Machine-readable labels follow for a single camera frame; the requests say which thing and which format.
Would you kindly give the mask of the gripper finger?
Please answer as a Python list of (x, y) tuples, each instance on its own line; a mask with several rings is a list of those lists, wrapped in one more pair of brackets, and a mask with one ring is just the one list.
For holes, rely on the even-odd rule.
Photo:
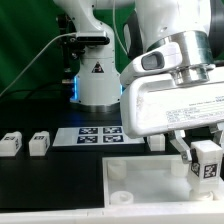
[(213, 135), (213, 141), (216, 144), (222, 144), (224, 142), (224, 122), (212, 124), (209, 129)]
[(182, 162), (184, 164), (190, 164), (192, 162), (192, 156), (190, 152), (190, 147), (184, 141), (185, 131), (175, 130), (171, 131), (169, 134), (170, 143), (178, 150), (181, 155)]

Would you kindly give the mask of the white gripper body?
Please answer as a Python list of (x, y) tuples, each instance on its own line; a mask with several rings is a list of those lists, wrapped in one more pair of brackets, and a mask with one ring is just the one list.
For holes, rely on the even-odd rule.
[(121, 96), (125, 134), (147, 137), (224, 122), (224, 71), (212, 71), (209, 78), (184, 87), (170, 74), (135, 80)]

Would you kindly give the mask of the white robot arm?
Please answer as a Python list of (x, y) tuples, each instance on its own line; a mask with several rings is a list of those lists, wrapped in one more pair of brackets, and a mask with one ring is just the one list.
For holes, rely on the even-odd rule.
[[(180, 131), (224, 122), (223, 0), (53, 0), (73, 25), (80, 57), (77, 102), (88, 109), (119, 106), (130, 138), (163, 133), (184, 162), (192, 153)], [(123, 26), (130, 63), (115, 65), (115, 31), (98, 20), (101, 9), (133, 6)]]

